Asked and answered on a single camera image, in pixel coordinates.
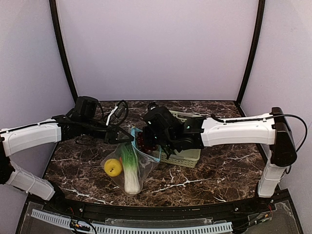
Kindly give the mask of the green toy leafy vegetable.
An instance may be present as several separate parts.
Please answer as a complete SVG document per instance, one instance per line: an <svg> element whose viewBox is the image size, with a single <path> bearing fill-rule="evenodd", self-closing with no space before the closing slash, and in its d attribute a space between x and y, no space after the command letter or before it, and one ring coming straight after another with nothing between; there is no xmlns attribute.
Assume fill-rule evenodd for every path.
<svg viewBox="0 0 312 234"><path fill-rule="evenodd" d="M120 158L124 171L124 190L128 195L136 195L141 186L138 178L138 159L131 143L121 144Z"/></svg>

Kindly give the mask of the clear zip top bag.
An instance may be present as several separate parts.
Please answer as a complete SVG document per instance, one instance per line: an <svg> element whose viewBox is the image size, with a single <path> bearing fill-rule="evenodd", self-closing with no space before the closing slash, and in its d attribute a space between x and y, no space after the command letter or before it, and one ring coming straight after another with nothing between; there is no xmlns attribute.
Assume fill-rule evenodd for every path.
<svg viewBox="0 0 312 234"><path fill-rule="evenodd" d="M143 188L143 182L160 163L160 146L146 147L143 143L143 131L132 127L131 143L121 143L100 164L106 175L126 194L137 195Z"/></svg>

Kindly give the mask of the black frame post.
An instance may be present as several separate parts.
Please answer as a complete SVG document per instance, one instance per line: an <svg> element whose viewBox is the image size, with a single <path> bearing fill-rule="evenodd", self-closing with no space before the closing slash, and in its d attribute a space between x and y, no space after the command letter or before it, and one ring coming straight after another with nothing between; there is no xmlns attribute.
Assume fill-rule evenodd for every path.
<svg viewBox="0 0 312 234"><path fill-rule="evenodd" d="M51 13L51 18L52 18L55 38L56 38L56 42L58 46L58 52L59 52L62 66L63 66L64 73L65 73L67 85L69 87L73 101L76 102L78 98L78 93L77 93L74 80L73 80L73 76L71 73L71 69L69 66L67 53L65 51L65 45L63 41L62 32L61 32L61 26L60 26L60 20L59 20L58 8L57 8L57 1L49 0L49 7L50 7L50 13Z"/></svg>
<svg viewBox="0 0 312 234"><path fill-rule="evenodd" d="M255 55L256 55L256 51L257 51L257 47L258 47L258 42L259 42L259 38L260 38L260 33L261 33L261 28L262 28L265 4L266 4L265 0L259 0L258 1L257 13L256 13L256 18L255 18L254 31L253 31L253 37L252 37L252 41L251 41L250 51L249 51L248 59L246 62L246 67L245 67L245 71L243 74L240 89L239 89L239 92L238 92L238 95L237 95L237 98L235 101L237 106L240 106L242 103L242 100L244 98L244 95L245 95L245 92L247 89L247 85L249 82L249 78L251 75L251 71L253 68L254 59L255 59Z"/></svg>

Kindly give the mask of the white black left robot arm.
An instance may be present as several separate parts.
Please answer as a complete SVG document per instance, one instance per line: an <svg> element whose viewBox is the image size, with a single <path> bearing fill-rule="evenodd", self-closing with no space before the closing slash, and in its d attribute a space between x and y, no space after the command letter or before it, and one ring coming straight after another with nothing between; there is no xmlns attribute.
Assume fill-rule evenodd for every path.
<svg viewBox="0 0 312 234"><path fill-rule="evenodd" d="M10 160L20 151L48 143L57 143L87 135L102 139L108 144L131 142L134 137L121 128L129 107L121 100L107 115L96 120L99 101L93 97L80 96L75 106L65 115L51 117L43 122L0 132L0 183L10 185L27 194L52 202L64 199L64 193L53 182L39 178Z"/></svg>

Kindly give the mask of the black front frame rail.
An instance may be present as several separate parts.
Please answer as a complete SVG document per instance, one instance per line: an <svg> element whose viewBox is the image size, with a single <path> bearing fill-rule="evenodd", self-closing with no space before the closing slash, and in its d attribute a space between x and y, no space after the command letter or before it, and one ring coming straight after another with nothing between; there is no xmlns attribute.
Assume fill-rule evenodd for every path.
<svg viewBox="0 0 312 234"><path fill-rule="evenodd" d="M74 215L84 219L98 221L106 218L174 220L207 217L212 217L215 220L245 220L248 215L260 212L253 199L185 207L127 207L65 199L62 203L57 204L57 208L60 208L61 211L74 212Z"/></svg>

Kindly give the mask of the yellow toy lemon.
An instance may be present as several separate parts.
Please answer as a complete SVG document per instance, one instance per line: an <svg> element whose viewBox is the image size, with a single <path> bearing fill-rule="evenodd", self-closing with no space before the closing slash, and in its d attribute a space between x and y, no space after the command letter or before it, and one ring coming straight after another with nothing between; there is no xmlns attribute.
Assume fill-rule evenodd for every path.
<svg viewBox="0 0 312 234"><path fill-rule="evenodd" d="M105 161L103 168L105 173L110 177L119 176L123 170L121 162L115 158Z"/></svg>

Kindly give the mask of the black frame right post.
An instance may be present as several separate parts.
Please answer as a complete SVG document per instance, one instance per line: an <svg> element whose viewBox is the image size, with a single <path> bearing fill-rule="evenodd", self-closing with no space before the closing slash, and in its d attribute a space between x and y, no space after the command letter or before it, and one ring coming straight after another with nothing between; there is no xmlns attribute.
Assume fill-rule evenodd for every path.
<svg viewBox="0 0 312 234"><path fill-rule="evenodd" d="M258 1L257 13L256 13L256 18L255 18L254 31L253 31L253 37L252 37L252 41L251 41L250 51L249 51L248 59L246 62L246 67L245 67L245 71L243 74L240 89L239 89L239 92L238 92L238 95L237 95L237 98L235 101L237 106L240 106L242 103L242 100L244 98L244 95L245 95L245 92L247 89L247 85L249 82L249 78L251 75L251 71L253 68L254 59L255 59L255 55L256 55L256 51L257 51L257 47L258 47L258 42L259 42L259 38L260 38L260 33L261 33L261 28L262 28L265 4L266 4L265 0L259 0Z"/></svg>

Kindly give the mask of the dark red toy grapes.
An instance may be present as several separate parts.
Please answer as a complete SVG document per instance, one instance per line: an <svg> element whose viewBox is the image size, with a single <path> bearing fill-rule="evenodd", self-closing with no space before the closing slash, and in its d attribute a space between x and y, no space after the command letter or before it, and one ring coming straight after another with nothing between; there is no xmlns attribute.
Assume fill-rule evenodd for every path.
<svg viewBox="0 0 312 234"><path fill-rule="evenodd" d="M151 145L144 141L143 133L138 133L137 138L136 138L136 144L137 144L138 149L146 154L149 154L158 149L157 145Z"/></svg>

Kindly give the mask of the pale green plastic basket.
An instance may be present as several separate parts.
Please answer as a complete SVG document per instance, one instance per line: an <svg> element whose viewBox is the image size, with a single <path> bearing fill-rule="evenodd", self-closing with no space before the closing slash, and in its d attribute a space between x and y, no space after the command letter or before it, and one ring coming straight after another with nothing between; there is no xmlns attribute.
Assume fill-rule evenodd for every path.
<svg viewBox="0 0 312 234"><path fill-rule="evenodd" d="M183 113L179 111L170 110L171 114L182 122L185 122L191 117L200 117L197 113ZM200 149L190 149L181 151L180 153L174 151L173 154L167 159L166 154L161 151L160 161L168 164L173 164L177 166L183 166L188 168L194 168L200 159L201 150Z"/></svg>

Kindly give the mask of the black frame left post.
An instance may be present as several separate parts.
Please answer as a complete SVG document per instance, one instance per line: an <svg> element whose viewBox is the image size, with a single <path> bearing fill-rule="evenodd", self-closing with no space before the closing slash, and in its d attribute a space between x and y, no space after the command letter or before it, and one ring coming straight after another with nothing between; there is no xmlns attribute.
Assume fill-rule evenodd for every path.
<svg viewBox="0 0 312 234"><path fill-rule="evenodd" d="M61 32L61 26L60 26L60 20L59 20L58 8L57 8L57 1L49 0L49 7L50 7L50 13L51 13L51 18L52 18L55 38L56 38L56 42L58 46L58 52L59 52L62 66L63 66L64 73L65 73L67 85L69 87L73 101L76 102L78 98L78 93L77 93L74 80L73 80L73 76L71 73L71 69L69 66L67 53L65 51L65 45L63 41L62 32Z"/></svg>

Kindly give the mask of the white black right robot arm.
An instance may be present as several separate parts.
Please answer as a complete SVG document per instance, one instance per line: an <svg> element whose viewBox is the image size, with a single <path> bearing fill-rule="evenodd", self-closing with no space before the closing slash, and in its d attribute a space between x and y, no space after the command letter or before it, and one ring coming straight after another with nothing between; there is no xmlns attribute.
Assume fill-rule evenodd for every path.
<svg viewBox="0 0 312 234"><path fill-rule="evenodd" d="M255 143L270 148L270 155L257 186L261 198L272 197L285 170L297 160L299 147L295 145L287 117L279 107L271 112L253 117L218 118L189 117L185 121L176 118L166 107L154 106L143 117L143 141L148 146L158 145L167 156L224 144Z"/></svg>

